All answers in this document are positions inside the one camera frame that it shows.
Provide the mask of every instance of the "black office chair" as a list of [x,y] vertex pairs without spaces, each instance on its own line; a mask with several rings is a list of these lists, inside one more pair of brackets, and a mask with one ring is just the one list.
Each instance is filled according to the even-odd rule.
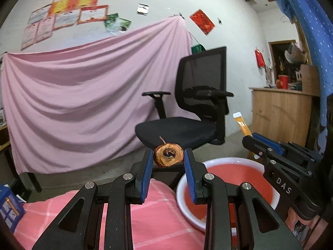
[[151,149],[161,145],[159,136],[183,149],[198,148],[206,143],[222,145],[225,142],[224,116],[229,113],[226,97],[226,47],[194,54],[180,60],[175,97],[180,108],[195,113],[200,119],[166,118],[163,95],[170,92],[145,92],[155,100],[159,120],[147,121],[135,127],[140,141]]

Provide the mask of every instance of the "chair seat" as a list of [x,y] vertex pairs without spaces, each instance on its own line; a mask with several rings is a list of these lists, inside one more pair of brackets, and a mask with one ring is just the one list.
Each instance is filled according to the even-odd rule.
[[135,133],[148,148],[162,145],[159,136],[168,142],[186,148],[198,148],[215,138],[216,124],[185,117],[169,117],[147,121],[135,127]]

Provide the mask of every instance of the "wooden door frame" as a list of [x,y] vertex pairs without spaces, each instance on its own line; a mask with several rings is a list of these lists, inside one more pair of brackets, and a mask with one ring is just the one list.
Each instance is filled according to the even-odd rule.
[[275,78],[275,81],[278,79],[277,75],[276,75],[276,63],[275,63],[275,60],[274,60],[274,55],[273,55],[273,48],[272,48],[272,45],[277,45],[277,44],[288,44],[288,43],[296,43],[296,40],[295,39],[290,39],[290,40],[282,40],[282,41],[272,41],[272,42],[269,42],[269,51],[271,53],[271,58],[272,58],[272,64],[273,64],[273,70],[274,70],[274,78]]

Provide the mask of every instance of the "gray floor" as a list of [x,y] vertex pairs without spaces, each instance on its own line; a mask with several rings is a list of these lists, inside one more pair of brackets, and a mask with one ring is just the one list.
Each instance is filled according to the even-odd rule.
[[[222,157],[247,157],[247,150],[242,146],[242,132],[237,132],[226,138],[221,146],[206,144],[194,150],[197,161],[204,162]],[[139,162],[144,154],[144,148],[132,153],[102,163],[93,167],[85,168],[61,174],[37,174],[36,177],[41,184],[42,192],[33,190],[29,202],[44,201],[57,195],[64,194],[70,190],[80,189],[87,181],[103,184],[113,181],[123,173],[129,172],[135,162]],[[24,183],[32,188],[29,179],[22,178]]]

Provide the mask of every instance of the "doorway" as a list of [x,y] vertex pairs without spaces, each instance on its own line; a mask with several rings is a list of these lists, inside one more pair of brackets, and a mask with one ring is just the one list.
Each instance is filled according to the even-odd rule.
[[290,43],[292,42],[296,43],[296,40],[274,41],[268,43],[272,55],[275,81],[279,78],[279,75],[288,75],[290,83],[297,82],[295,72],[299,70],[299,65],[290,64],[284,56],[284,52],[289,49]]

